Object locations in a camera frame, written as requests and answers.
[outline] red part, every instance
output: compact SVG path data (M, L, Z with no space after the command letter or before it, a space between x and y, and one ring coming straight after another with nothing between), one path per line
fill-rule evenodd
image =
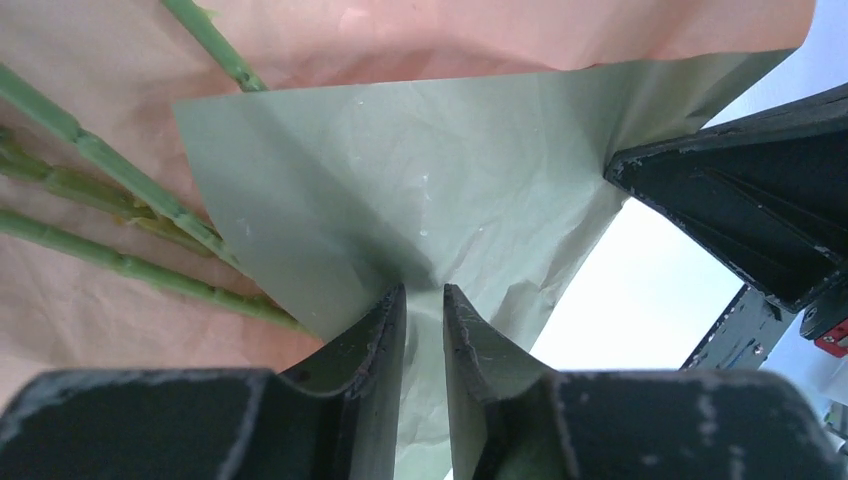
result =
M832 341L826 342L824 340L828 337L830 337ZM813 343L834 357L842 358L848 354L848 346L840 347L837 343L845 337L848 337L848 318L843 320L839 325L833 327L829 332L817 338Z

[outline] wrapping paper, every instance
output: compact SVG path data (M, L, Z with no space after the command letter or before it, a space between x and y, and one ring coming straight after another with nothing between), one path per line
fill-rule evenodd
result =
M442 286L529 349L625 199L606 159L697 130L786 55L292 89L175 112L227 245L308 328L332 339L407 285L396 475L436 478L450 463Z
M794 48L813 10L813 0L199 3L215 12L216 26L275 89L574 70L639 58ZM0 61L185 204L204 212L170 105L237 89L158 2L4 0ZM33 153L102 178L72 149L2 102L0 121ZM617 200L608 201L614 206ZM0 178L0 202L211 283L242 293L257 289L214 260L195 258L27 185ZM601 205L606 213L594 222L605 225L615 208ZM577 259L573 269L591 242L563 248ZM158 292L8 237L0 238L0 276L0 403L46 368L283 369L320 346L309 337ZM556 300L553 290L549 297L549 302ZM404 434L401 442L429 449L427 439L438 438L424 420L431 413L420 412L420 433ZM434 465L432 472L418 465L418 473L435 476L443 465ZM399 469L399 478L416 478L403 472Z

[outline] red object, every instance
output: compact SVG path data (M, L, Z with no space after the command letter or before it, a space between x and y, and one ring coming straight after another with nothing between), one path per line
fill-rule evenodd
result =
M817 338L814 342L817 347L837 358L848 354L848 318L833 327L830 331Z

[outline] sage green paper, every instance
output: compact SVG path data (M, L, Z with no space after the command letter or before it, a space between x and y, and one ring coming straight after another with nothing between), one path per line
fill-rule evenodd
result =
M250 93L175 113L218 231L307 328L329 340L407 284L395 478L441 480L442 285L529 349L626 198L602 178L610 156L697 130L787 54Z

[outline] green stem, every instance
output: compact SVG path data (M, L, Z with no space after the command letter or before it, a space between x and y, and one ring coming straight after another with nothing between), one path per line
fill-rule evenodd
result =
M15 72L0 64L0 98L3 98L40 123L62 140L73 144L80 154L97 165L157 214L174 224L211 250L221 260L238 269L236 258L209 225L137 169L109 144L83 129L76 118L26 83Z
M218 62L227 75L238 83L243 92L268 90L250 65L212 25L207 11L195 5L192 0L162 0L162 4Z
M183 232L167 218L160 217L126 190L108 185L84 173L55 167L28 154L12 132L0 127L0 175L40 185L57 197L88 205L114 215L157 237L176 243L198 255L212 252Z
M306 332L291 315L274 306L264 296L245 297L223 288L213 287L200 280L160 267L132 255L87 240L59 228L51 227L24 215L0 209L0 233L13 235L50 248L119 275L142 280L153 287L168 289L182 295L228 308L243 315L267 320L293 330Z

